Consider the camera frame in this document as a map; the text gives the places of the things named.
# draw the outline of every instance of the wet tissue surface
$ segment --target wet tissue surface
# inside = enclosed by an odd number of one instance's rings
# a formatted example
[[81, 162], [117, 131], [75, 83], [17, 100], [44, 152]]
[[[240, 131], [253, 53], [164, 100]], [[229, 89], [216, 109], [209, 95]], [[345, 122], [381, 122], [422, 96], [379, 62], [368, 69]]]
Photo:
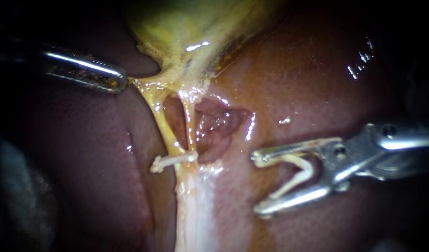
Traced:
[[[159, 72], [110, 7], [98, 7], [108, 14], [96, 19], [90, 6], [83, 4], [72, 25], [59, 22], [63, 30], [52, 38], [131, 76]], [[405, 114], [366, 20], [355, 13], [332, 4], [294, 7], [272, 33], [235, 54], [195, 106], [200, 190], [210, 196], [199, 238], [212, 251], [371, 251], [386, 239], [408, 251], [429, 246], [429, 178], [355, 179], [348, 192], [273, 220], [251, 211], [297, 171], [256, 169], [252, 150], [347, 137], [368, 120]], [[34, 34], [45, 29], [40, 24], [29, 23]], [[0, 83], [7, 83], [0, 87], [0, 132], [51, 181], [59, 201], [52, 251], [173, 251], [175, 174], [148, 171], [167, 151], [134, 87], [110, 96], [45, 80], [7, 82], [6, 75]], [[163, 106], [187, 147], [180, 100], [170, 95]], [[8, 237], [1, 246], [20, 239]]]

